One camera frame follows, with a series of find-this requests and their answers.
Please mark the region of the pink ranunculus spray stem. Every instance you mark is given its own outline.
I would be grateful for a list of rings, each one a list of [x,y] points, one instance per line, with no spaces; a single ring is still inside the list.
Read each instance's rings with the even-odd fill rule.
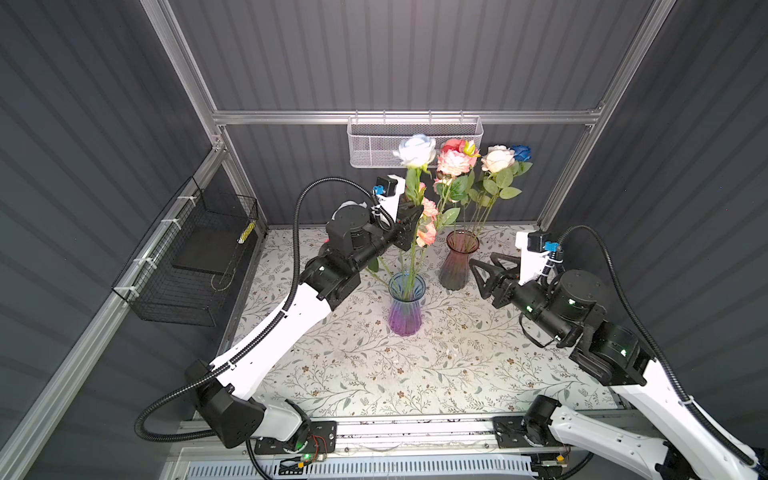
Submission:
[[[438,205],[426,196],[426,185],[421,182],[418,187],[417,199],[421,201],[423,211],[419,217],[413,242],[411,267],[418,274],[427,248],[434,244],[437,238]]]

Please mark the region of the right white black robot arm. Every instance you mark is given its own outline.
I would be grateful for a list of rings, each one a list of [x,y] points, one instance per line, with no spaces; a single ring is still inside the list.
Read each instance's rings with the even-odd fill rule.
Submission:
[[[514,432],[535,447],[584,449],[645,479],[764,479],[756,452],[683,399],[661,356],[634,333],[606,320],[604,282],[583,270],[556,276],[553,285],[522,280],[521,260],[492,254],[470,269],[482,298],[495,308],[514,306],[601,385],[628,400],[660,432],[627,432],[539,395]]]

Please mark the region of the pink red glass vase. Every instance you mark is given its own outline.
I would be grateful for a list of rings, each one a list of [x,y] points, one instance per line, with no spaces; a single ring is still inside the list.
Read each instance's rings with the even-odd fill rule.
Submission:
[[[478,250],[478,237],[468,230],[451,232],[446,239],[448,256],[446,257],[438,279],[440,284],[449,291],[458,291],[465,287],[469,280],[470,259]]]

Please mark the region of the light pink rose stem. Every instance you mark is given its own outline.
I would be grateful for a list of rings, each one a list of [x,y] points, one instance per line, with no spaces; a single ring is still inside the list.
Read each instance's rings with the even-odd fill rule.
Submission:
[[[445,150],[438,155],[437,180],[434,184],[438,194],[438,215],[435,220],[437,232],[453,226],[461,207],[469,200],[470,174],[474,171],[476,158],[461,150]]]

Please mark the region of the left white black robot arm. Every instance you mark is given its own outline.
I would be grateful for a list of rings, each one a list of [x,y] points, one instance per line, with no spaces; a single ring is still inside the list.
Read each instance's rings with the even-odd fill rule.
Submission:
[[[223,373],[194,387],[197,412],[227,449],[252,436],[287,442],[299,449],[310,422],[293,402],[259,400],[255,393],[270,369],[315,324],[328,317],[361,283],[360,273],[395,245],[410,247],[423,214],[420,205],[397,209],[394,227],[382,230],[365,206],[340,207],[326,225],[327,242],[300,273],[288,307],[277,306],[246,337],[210,362],[193,363],[185,378],[193,383],[216,368]]]

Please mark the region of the magenta rose stem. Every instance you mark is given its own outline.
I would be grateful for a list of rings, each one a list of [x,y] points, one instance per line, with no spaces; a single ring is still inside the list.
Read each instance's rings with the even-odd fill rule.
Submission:
[[[318,254],[321,257],[328,257],[332,265],[340,266],[342,272],[349,278],[359,276],[362,272],[376,276],[383,267],[380,257],[388,248],[389,246],[383,241],[374,239],[344,250],[337,247],[331,239],[327,239],[320,247]]]

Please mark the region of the pale blue white rose stem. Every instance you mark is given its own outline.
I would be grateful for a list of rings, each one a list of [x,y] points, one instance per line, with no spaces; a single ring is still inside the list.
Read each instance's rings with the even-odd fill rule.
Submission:
[[[422,174],[426,173],[428,166],[436,157],[436,141],[424,134],[413,135],[403,140],[394,154],[401,160],[403,166],[406,167],[406,188],[405,196],[407,200],[412,201],[415,204],[421,204],[421,201],[417,199],[418,187],[422,182]],[[411,261],[413,253],[413,244],[410,252],[410,259],[406,263],[407,269],[405,272],[412,272]]]

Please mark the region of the blue purple glass vase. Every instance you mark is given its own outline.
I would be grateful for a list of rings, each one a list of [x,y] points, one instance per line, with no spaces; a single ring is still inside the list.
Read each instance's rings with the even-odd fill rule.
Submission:
[[[388,325],[394,334],[409,337],[420,330],[422,326],[421,301],[426,290],[426,282],[418,274],[401,272],[390,279],[388,291],[392,298],[392,305]]]

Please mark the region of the coral pink rose stem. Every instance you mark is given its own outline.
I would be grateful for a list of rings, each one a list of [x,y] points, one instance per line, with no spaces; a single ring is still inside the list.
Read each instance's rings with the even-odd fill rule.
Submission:
[[[441,147],[441,152],[458,152],[470,158],[477,158],[480,156],[478,147],[474,140],[463,139],[449,139]]]

